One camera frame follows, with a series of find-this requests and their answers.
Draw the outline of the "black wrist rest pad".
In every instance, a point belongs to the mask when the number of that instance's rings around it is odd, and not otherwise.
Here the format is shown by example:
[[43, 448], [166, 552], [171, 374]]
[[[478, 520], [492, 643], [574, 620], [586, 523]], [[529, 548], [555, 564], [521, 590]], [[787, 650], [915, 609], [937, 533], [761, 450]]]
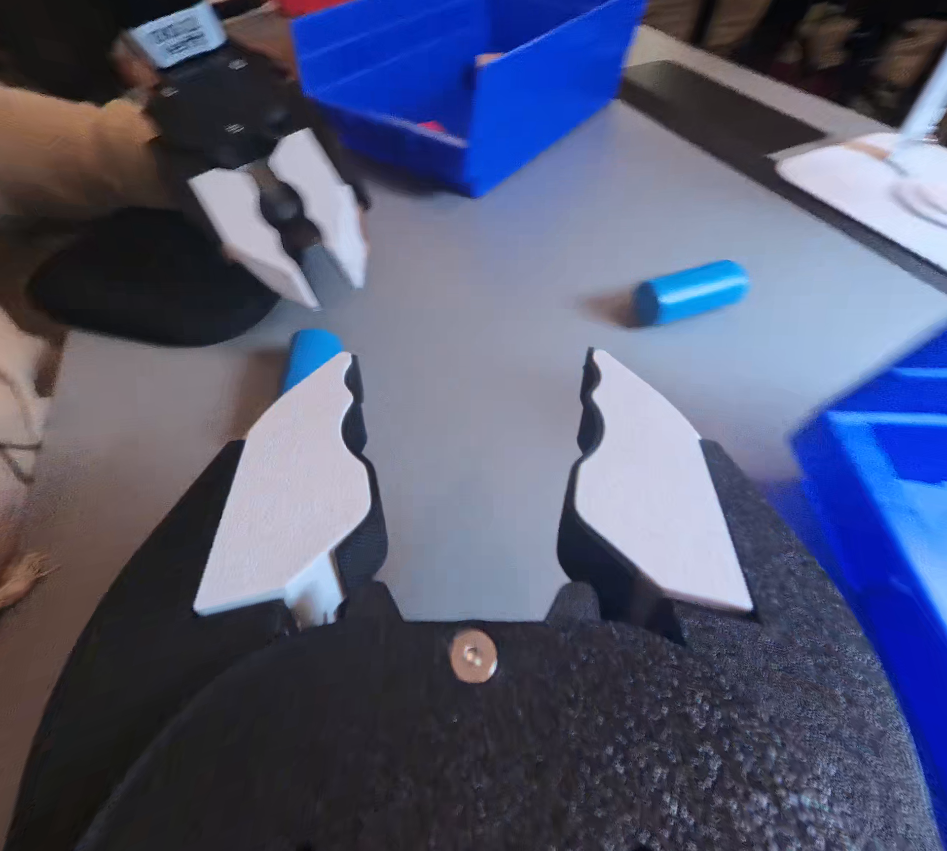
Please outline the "black wrist rest pad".
[[243, 336], [279, 302], [179, 211], [126, 209], [80, 225], [26, 284], [57, 324], [171, 348]]

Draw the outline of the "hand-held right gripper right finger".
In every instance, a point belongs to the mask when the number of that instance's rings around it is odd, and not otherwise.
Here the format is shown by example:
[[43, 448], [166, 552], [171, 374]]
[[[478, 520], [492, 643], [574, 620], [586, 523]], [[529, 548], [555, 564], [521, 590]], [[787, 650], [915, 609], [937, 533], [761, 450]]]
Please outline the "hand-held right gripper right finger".
[[679, 630], [676, 605], [741, 619], [755, 605], [692, 424], [641, 377], [590, 348], [579, 457], [559, 523], [559, 563], [603, 621]]

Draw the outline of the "teal wooden cylinder block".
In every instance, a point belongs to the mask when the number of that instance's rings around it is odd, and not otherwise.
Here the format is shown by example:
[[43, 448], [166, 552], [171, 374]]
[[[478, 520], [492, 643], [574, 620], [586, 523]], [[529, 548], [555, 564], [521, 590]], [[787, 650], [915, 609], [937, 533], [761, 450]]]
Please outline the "teal wooden cylinder block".
[[715, 261], [641, 282], [633, 290], [631, 312], [640, 326], [672, 324], [735, 304], [749, 289], [741, 265]]

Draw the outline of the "blue wooden cylinder block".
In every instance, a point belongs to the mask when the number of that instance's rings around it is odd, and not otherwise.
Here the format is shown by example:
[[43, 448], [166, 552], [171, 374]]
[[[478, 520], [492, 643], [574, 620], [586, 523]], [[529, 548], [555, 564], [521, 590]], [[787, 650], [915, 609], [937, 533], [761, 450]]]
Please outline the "blue wooden cylinder block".
[[295, 332], [290, 339], [280, 395], [302, 383], [344, 349], [338, 336], [325, 329], [306, 328]]

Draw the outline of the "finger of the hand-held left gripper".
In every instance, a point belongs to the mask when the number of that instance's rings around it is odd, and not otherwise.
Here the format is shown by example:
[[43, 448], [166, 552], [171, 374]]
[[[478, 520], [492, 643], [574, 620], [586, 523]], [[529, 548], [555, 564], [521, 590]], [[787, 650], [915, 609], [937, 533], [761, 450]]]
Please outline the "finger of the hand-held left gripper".
[[320, 308], [301, 268], [264, 219], [259, 189], [249, 174], [213, 168], [189, 179], [188, 188], [228, 257], [278, 297], [310, 310]]
[[275, 176], [299, 195], [306, 218], [318, 229], [323, 248], [353, 289], [363, 289], [368, 243], [362, 208], [313, 131], [282, 138], [268, 160]]

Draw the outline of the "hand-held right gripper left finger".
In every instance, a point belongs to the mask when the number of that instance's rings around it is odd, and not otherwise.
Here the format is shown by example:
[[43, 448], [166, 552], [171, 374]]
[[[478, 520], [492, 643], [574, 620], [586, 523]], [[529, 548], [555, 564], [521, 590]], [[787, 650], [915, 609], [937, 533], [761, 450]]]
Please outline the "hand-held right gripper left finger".
[[388, 538], [359, 360], [338, 353], [281, 395], [243, 440], [193, 601], [200, 616], [281, 602], [330, 624], [385, 563]]

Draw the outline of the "person's left forearm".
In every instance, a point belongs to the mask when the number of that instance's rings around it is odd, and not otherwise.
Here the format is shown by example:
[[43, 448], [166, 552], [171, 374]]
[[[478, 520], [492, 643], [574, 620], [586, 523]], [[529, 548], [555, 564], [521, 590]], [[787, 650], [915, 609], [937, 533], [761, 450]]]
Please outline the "person's left forearm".
[[139, 92], [99, 106], [2, 85], [2, 231], [125, 210], [181, 213], [159, 175], [157, 135]]

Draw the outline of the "white document stand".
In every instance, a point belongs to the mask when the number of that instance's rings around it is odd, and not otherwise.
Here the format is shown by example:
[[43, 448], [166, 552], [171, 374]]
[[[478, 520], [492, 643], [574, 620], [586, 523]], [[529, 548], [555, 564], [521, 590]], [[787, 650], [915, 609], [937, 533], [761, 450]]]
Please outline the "white document stand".
[[896, 132], [813, 147], [776, 161], [801, 192], [946, 271], [946, 56]]

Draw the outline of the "blue plastic bin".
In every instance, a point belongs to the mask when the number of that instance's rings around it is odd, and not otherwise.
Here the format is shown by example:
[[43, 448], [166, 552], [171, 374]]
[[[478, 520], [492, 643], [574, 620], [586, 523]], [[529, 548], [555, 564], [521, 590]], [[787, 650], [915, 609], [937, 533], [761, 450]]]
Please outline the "blue plastic bin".
[[791, 437], [817, 556], [906, 717], [946, 836], [946, 333], [827, 401]]
[[[295, 18], [291, 39], [350, 151], [480, 197], [617, 97], [648, 3], [351, 0]], [[505, 55], [476, 73], [480, 52]]]

